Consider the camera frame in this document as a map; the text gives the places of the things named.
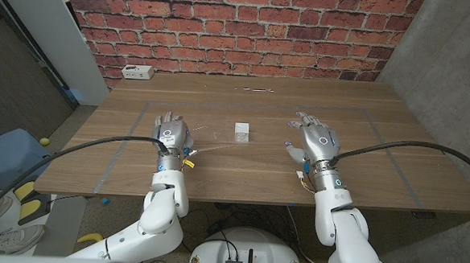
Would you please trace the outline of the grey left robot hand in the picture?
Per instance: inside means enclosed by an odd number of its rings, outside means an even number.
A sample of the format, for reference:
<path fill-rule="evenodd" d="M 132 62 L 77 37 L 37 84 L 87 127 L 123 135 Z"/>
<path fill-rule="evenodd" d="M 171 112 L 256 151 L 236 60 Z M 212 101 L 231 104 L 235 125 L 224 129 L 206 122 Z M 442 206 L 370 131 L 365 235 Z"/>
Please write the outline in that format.
<path fill-rule="evenodd" d="M 183 116 L 174 116 L 172 111 L 155 118 L 152 138 L 158 139 L 169 152 L 180 157 L 187 157 L 193 147 L 193 139 Z"/>

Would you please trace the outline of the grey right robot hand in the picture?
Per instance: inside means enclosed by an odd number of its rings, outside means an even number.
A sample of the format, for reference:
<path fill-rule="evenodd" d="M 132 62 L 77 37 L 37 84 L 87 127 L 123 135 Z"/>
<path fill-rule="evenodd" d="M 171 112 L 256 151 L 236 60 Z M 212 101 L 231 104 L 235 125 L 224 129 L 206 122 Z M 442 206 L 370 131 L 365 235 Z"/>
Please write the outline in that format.
<path fill-rule="evenodd" d="M 328 161 L 340 151 L 336 132 L 318 118 L 306 113 L 296 113 L 299 121 L 290 121 L 288 126 L 295 127 L 301 138 L 301 148 L 296 148 L 290 141 L 284 142 L 291 158 L 298 164 Z"/>

